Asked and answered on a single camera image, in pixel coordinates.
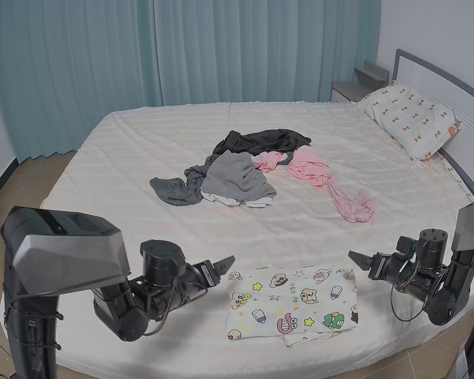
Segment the nightstand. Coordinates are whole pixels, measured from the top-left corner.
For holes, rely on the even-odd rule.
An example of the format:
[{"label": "nightstand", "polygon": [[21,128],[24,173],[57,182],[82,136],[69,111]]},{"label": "nightstand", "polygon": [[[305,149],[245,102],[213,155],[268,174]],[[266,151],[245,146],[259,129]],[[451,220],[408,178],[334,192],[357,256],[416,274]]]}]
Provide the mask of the nightstand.
[{"label": "nightstand", "polygon": [[358,102],[366,95],[383,88],[388,83],[389,72],[369,61],[363,62],[363,67],[355,67],[358,82],[334,81],[332,84],[331,101],[333,103]]}]

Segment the curtain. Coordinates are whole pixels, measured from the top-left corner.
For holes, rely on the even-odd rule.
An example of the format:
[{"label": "curtain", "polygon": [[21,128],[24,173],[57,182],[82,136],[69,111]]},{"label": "curtain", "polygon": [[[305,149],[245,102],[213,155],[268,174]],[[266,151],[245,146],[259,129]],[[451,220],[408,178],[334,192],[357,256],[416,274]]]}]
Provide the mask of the curtain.
[{"label": "curtain", "polygon": [[0,0],[0,108],[21,162],[143,106],[328,101],[375,61],[380,0]]}]

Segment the white label sticker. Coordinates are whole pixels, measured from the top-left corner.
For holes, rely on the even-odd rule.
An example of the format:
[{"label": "white label sticker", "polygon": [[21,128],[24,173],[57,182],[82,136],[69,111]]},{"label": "white label sticker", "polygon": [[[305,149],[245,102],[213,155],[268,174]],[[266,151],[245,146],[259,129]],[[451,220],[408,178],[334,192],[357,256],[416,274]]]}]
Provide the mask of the white label sticker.
[{"label": "white label sticker", "polygon": [[380,274],[381,274],[381,270],[382,270],[382,267],[384,266],[385,264],[385,261],[386,259],[383,257],[381,258],[381,262],[379,263],[379,268],[377,269],[375,275],[374,275],[374,278],[377,278]]},{"label": "white label sticker", "polygon": [[207,267],[206,267],[205,265],[202,265],[201,267],[202,267],[203,274],[206,276],[206,279],[207,279],[208,284],[209,284],[211,287],[215,286],[215,283],[214,283],[214,281],[212,280],[211,275],[208,273]]}]

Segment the bed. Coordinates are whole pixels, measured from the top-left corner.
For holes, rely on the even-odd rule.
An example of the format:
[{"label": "bed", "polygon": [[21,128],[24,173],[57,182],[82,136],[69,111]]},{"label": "bed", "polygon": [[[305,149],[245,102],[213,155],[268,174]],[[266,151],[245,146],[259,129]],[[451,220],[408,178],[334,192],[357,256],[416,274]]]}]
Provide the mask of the bed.
[{"label": "bed", "polygon": [[[429,227],[452,237],[458,209],[471,201],[465,191],[474,195],[474,160],[463,154],[466,147],[474,150],[474,92],[403,51],[397,52],[393,77],[450,104],[463,121],[469,118],[469,127],[442,151],[442,158],[462,176],[465,190],[438,158],[423,162],[421,168],[408,161],[401,148],[351,103],[188,104],[109,114],[83,143],[42,207],[95,214],[118,226],[132,276],[141,274],[140,243],[151,238],[177,243],[188,262],[217,261],[233,254],[234,269],[246,270],[268,263],[295,268],[347,262],[348,250],[392,252],[399,235],[417,237]],[[182,176],[185,168],[203,164],[232,129],[245,134],[273,128],[312,138],[312,146],[350,195],[360,188],[370,192],[376,206],[370,221],[345,221],[327,190],[292,178],[286,167],[267,174],[278,195],[264,209],[209,201],[173,207],[149,186],[155,176]],[[450,257],[446,251],[444,262]],[[321,379],[425,343],[474,307],[473,280],[467,307],[448,325],[432,325],[425,313],[402,323],[392,314],[389,284],[367,279],[356,266],[355,274],[359,326],[291,349],[278,337],[229,341],[224,282],[173,312],[157,335],[133,343],[121,342],[98,320],[91,292],[63,295],[59,310],[65,319],[57,326],[63,350],[57,362],[105,379]],[[421,304],[397,294],[395,307],[402,317],[411,317]]]}]

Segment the dark gray garment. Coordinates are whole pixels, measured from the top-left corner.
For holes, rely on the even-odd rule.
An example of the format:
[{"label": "dark gray garment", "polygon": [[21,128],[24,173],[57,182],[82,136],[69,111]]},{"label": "dark gray garment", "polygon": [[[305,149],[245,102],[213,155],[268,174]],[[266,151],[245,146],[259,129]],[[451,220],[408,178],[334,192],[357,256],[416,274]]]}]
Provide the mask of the dark gray garment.
[{"label": "dark gray garment", "polygon": [[218,157],[219,155],[210,155],[206,158],[203,166],[193,166],[184,170],[186,182],[180,178],[164,180],[155,177],[149,181],[149,185],[158,195],[158,198],[167,204],[175,206],[197,204],[203,199],[200,193],[203,179]]},{"label": "dark gray garment", "polygon": [[254,168],[247,152],[227,150],[210,167],[201,190],[237,201],[256,201],[277,191],[267,183],[265,175]]},{"label": "dark gray garment", "polygon": [[293,160],[293,152],[286,152],[286,155],[288,155],[288,157],[277,163],[279,166],[286,166]]}]

